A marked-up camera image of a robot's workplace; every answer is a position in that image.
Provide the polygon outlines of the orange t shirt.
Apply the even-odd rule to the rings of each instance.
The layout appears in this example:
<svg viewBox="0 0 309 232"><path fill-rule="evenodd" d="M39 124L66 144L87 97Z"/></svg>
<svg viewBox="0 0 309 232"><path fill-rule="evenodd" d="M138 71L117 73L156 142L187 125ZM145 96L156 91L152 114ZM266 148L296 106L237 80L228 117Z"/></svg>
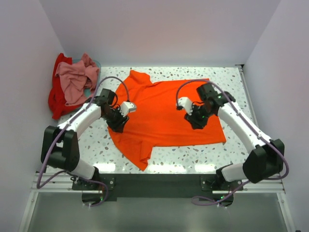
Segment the orange t shirt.
<svg viewBox="0 0 309 232"><path fill-rule="evenodd" d="M192 129L185 111L176 109L176 91L186 80L152 83L146 73L131 70L116 90L119 101L129 99L137 109L130 113L122 133L108 129L116 148L144 171L155 146L209 145L226 142L217 116L202 130Z"/></svg>

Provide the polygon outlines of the red t shirt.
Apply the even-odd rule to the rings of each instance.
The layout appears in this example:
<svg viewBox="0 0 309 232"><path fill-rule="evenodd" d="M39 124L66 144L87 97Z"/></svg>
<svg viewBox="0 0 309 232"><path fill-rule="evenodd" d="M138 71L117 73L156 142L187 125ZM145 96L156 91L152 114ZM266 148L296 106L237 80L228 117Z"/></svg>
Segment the red t shirt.
<svg viewBox="0 0 309 232"><path fill-rule="evenodd" d="M57 67L61 62L72 64L72 58L68 58L64 56L63 53L60 53L55 61L54 70L52 74L52 88L50 90L48 97L48 105L53 114L52 119L54 120L59 120L61 116L66 115L82 106L81 104L74 106L66 105L65 95L63 93L60 84L60 78L56 74Z"/></svg>

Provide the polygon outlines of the aluminium front frame rail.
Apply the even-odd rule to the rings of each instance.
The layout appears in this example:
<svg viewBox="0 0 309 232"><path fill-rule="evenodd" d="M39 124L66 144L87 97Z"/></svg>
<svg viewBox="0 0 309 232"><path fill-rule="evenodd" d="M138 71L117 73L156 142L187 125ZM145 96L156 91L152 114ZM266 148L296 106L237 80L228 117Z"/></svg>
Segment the aluminium front frame rail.
<svg viewBox="0 0 309 232"><path fill-rule="evenodd" d="M197 192L228 192L240 187L241 191L250 193L283 193L284 187L280 180L263 180L257 184L247 183L245 180L219 183L215 174L99 174L97 181L107 185L110 191L124 193L137 191L146 194L155 191L176 190L184 193L186 190ZM41 179L42 189L48 190L75 190L94 191L98 184L84 181L70 174L60 173L53 177L51 173L45 173Z"/></svg>

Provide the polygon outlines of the teal laundry basket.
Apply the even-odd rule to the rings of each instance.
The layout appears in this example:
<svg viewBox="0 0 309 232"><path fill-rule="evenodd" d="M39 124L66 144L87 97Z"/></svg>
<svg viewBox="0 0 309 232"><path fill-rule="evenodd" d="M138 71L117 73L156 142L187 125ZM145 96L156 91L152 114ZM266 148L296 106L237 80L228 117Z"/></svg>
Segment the teal laundry basket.
<svg viewBox="0 0 309 232"><path fill-rule="evenodd" d="M86 97L89 97L96 89L99 81L100 81L100 72L101 72L101 64L97 60L92 60L95 64L94 70L93 70L93 77L90 78L92 81L92 87L91 88L84 88L84 95Z"/></svg>

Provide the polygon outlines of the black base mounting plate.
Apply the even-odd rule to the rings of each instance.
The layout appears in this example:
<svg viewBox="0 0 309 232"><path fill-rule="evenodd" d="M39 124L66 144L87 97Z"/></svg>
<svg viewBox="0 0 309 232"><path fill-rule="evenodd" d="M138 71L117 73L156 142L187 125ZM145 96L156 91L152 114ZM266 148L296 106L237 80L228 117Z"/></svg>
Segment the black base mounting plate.
<svg viewBox="0 0 309 232"><path fill-rule="evenodd" d="M72 190L82 193L82 201L91 206L99 202L115 202L119 198L193 198L203 201L222 200L230 206L235 190L243 190L238 181L217 182L215 174L100 174L97 181L85 181L77 177Z"/></svg>

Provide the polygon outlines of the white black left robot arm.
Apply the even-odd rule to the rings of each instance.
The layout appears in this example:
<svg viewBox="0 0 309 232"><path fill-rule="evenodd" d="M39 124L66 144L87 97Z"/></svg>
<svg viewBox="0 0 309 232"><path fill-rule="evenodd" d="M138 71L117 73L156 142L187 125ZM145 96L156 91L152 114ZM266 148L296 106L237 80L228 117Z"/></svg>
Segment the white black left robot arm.
<svg viewBox="0 0 309 232"><path fill-rule="evenodd" d="M113 105L116 98L116 93L103 89L98 96L86 100L80 110L67 121L56 127L48 126L43 136L42 164L81 177L88 189L96 189L100 184L98 169L80 158L78 142L82 133L101 118L113 132L124 131L129 120L128 114L135 112L137 107L130 100L119 106Z"/></svg>

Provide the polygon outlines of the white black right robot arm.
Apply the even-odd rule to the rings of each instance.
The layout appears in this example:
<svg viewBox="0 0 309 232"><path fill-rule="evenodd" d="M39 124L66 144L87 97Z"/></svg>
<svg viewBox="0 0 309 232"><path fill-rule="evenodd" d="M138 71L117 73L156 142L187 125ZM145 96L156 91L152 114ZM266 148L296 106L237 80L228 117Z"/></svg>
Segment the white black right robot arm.
<svg viewBox="0 0 309 232"><path fill-rule="evenodd" d="M200 104L195 104L188 97L176 99L177 110L186 111L185 119L192 129L203 129L211 116L217 116L232 129L249 154L243 163L229 164L216 171L217 188L225 190L233 181L243 179L254 184L262 180L275 180L276 174L288 170L282 140L274 140L263 133L243 113L229 92L206 81L197 88L197 93Z"/></svg>

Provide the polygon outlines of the pink t shirt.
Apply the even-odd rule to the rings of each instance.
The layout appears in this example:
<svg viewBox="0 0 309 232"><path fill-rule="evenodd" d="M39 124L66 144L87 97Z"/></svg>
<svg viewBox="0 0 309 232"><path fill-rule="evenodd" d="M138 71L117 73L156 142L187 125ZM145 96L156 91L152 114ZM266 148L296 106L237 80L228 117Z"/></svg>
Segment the pink t shirt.
<svg viewBox="0 0 309 232"><path fill-rule="evenodd" d="M91 88L93 85L90 78L93 77L94 67L95 64L87 53L76 63L59 63L56 74L60 78L67 106L83 104L87 100L84 88Z"/></svg>

